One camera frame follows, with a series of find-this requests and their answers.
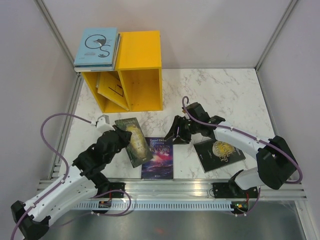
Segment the green gold cover book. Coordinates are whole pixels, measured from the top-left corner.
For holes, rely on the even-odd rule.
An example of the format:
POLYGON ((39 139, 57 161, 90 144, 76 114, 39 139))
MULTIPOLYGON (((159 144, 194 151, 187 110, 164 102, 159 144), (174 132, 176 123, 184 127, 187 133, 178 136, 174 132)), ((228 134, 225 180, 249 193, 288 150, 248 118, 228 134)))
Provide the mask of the green gold cover book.
POLYGON ((137 168, 153 158, 137 118, 118 119, 115 121, 115 125, 121 130, 132 133, 130 143, 125 149, 133 168, 137 168))

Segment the purple galaxy cover book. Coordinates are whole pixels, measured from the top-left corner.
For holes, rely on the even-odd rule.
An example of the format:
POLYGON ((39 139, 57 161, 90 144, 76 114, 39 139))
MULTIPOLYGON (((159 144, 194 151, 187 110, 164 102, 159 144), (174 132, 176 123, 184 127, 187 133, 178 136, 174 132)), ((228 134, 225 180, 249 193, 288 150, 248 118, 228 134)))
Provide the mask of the purple galaxy cover book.
POLYGON ((174 149, 172 140, 147 137, 152 159, 141 167, 142 180, 172 180, 174 178, 174 149))

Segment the black Moon Sixpence book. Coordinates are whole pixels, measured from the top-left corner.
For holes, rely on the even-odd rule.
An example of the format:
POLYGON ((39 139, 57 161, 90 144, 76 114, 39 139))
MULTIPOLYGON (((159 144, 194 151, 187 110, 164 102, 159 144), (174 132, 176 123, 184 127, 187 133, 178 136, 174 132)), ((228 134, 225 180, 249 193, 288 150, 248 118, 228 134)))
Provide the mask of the black Moon Sixpence book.
POLYGON ((205 173, 244 161, 244 153, 222 141, 209 139, 193 145, 205 173))

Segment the yellow thin book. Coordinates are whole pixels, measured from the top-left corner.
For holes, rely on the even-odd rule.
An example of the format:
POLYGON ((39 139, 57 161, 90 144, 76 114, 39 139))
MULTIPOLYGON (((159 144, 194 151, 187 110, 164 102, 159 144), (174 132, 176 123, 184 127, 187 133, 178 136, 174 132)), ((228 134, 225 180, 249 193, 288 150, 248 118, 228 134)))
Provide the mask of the yellow thin book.
POLYGON ((126 111, 129 110, 125 92, 117 71, 100 72, 97 92, 126 111))

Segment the light blue Old Man book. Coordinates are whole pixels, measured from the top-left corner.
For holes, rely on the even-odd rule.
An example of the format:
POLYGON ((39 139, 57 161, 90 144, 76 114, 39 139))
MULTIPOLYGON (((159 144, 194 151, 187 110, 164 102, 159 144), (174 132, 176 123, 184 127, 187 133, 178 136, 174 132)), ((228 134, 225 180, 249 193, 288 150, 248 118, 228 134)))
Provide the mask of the light blue Old Man book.
POLYGON ((114 60, 118 29, 90 27, 83 32, 74 60, 75 67, 110 67, 114 60))

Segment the grey thin book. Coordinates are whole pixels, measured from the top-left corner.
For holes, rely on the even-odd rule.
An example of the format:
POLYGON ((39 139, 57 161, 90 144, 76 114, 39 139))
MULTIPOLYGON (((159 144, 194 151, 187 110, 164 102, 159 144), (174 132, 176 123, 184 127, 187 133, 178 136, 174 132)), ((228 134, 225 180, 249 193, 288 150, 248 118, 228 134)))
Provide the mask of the grey thin book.
POLYGON ((100 77, 101 77, 101 73, 98 72, 98 73, 97 73, 97 78, 96 78, 96 84, 95 84, 95 87, 96 87, 97 89, 99 88, 100 77))

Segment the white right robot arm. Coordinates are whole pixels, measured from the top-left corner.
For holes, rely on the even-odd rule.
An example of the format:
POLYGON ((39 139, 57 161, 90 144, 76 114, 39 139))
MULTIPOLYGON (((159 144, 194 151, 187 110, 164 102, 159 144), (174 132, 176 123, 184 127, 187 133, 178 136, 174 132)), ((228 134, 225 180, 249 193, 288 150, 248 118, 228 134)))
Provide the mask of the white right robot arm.
POLYGON ((201 134, 245 152, 257 162, 255 168, 239 170, 228 181, 228 191, 240 197, 250 188, 267 186, 279 190, 283 184, 299 184, 302 171, 284 138, 254 136, 237 129, 220 116, 209 116, 198 102, 182 99, 184 116, 176 115, 165 140, 175 145, 189 144, 192 135, 201 134))

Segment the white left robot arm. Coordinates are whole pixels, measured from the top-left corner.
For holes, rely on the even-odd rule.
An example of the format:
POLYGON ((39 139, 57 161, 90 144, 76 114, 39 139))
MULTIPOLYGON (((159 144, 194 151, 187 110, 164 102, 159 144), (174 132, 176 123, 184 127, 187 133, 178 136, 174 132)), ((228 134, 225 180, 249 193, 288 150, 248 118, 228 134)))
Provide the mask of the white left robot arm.
POLYGON ((80 153, 66 168, 65 174, 56 179, 45 190, 23 202, 17 200, 11 205, 13 220, 16 223, 11 239, 20 231, 26 240, 39 240, 50 227, 78 203, 103 198, 111 193, 127 193, 110 187, 110 181, 102 170, 113 157, 126 148, 132 133, 117 126, 104 132, 85 151, 80 153))

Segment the yellow wooden shelf box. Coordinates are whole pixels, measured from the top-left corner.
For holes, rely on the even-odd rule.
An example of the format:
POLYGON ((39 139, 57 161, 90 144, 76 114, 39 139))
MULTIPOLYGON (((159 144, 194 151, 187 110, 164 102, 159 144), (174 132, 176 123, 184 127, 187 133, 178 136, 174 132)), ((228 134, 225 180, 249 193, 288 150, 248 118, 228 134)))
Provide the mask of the yellow wooden shelf box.
POLYGON ((121 32, 115 69, 129 107, 125 110, 98 93, 97 74, 83 72, 103 113, 163 110, 161 35, 158 30, 121 32))

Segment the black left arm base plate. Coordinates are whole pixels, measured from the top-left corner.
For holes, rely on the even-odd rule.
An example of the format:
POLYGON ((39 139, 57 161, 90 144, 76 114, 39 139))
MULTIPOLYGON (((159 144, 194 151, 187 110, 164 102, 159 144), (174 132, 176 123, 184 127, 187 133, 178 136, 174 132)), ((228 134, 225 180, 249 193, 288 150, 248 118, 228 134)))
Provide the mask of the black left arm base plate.
POLYGON ((124 194, 119 191, 125 191, 126 184, 124 182, 110 182, 98 189, 97 195, 101 195, 101 198, 123 198, 124 194))

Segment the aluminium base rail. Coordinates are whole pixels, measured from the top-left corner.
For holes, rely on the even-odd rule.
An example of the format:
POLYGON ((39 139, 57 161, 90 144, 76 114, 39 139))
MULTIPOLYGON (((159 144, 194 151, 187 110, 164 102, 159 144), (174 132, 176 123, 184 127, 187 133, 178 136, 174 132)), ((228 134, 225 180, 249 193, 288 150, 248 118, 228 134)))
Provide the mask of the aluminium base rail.
MULTIPOLYGON (((134 178, 110 178, 112 183, 125 183, 125 191, 136 200, 209 200, 214 199, 213 188, 224 179, 174 179, 142 180, 134 178)), ((284 184, 279 190, 262 186, 262 201, 306 201, 307 195, 301 184, 284 184)))

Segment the aluminium corner post left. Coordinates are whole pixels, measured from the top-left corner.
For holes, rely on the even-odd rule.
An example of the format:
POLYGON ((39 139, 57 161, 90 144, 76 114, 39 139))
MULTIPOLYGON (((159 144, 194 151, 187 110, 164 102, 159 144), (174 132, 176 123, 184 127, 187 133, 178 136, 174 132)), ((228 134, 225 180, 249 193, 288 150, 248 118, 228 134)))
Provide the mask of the aluminium corner post left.
POLYGON ((74 69, 74 58, 71 54, 70 49, 68 48, 61 32, 59 31, 48 7, 45 4, 44 0, 34 0, 38 10, 40 11, 41 15, 43 16, 44 20, 46 21, 49 29, 51 30, 53 36, 57 40, 60 48, 62 49, 64 55, 67 57, 68 62, 70 63, 72 69, 74 69))

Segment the aluminium corner post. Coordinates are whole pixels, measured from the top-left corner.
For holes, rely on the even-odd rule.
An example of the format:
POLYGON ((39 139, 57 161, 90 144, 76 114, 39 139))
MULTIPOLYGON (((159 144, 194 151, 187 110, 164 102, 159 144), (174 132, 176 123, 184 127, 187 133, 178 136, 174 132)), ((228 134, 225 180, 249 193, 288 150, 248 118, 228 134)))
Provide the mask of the aluminium corner post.
POLYGON ((45 4, 44 0, 34 0, 38 10, 40 11, 41 15, 43 16, 44 20, 46 21, 49 29, 51 30, 53 36, 57 40, 60 48, 62 49, 64 55, 67 57, 68 62, 70 63, 72 69, 74 69, 74 58, 71 54, 70 49, 68 48, 61 32, 59 31, 48 7, 45 4))
POLYGON ((294 12, 296 6, 298 5, 299 0, 290 0, 284 13, 282 14, 279 22, 277 23, 270 39, 267 42, 262 54, 260 55, 254 69, 256 72, 260 70, 263 63, 265 62, 270 50, 272 49, 273 45, 275 44, 276 40, 278 39, 279 35, 281 34, 283 28, 285 27, 286 23, 288 22, 289 18, 291 17, 292 13, 294 12))

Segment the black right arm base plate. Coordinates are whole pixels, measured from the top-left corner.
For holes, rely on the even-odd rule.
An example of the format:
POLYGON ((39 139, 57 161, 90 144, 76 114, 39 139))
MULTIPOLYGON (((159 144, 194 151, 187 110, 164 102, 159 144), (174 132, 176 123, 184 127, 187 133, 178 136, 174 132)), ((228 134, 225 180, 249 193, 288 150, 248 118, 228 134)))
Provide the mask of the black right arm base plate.
POLYGON ((216 199, 246 199, 247 197, 256 199, 259 192, 257 187, 243 190, 236 184, 228 182, 214 182, 212 188, 216 199))

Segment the aluminium corner post right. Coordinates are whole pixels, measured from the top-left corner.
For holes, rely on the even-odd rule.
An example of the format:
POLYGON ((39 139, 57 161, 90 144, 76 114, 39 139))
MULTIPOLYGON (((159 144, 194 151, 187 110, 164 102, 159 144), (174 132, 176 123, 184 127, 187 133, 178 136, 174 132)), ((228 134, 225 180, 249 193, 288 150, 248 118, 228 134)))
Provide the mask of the aluminium corner post right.
POLYGON ((278 39, 279 35, 281 34, 283 28, 285 27, 286 23, 288 22, 289 18, 291 17, 292 13, 294 12, 296 6, 298 5, 299 0, 290 0, 284 13, 282 14, 279 22, 277 23, 270 39, 267 42, 262 54, 260 55, 254 69, 256 72, 260 70, 263 63, 265 62, 270 50, 272 49, 273 45, 275 44, 276 40, 278 39))

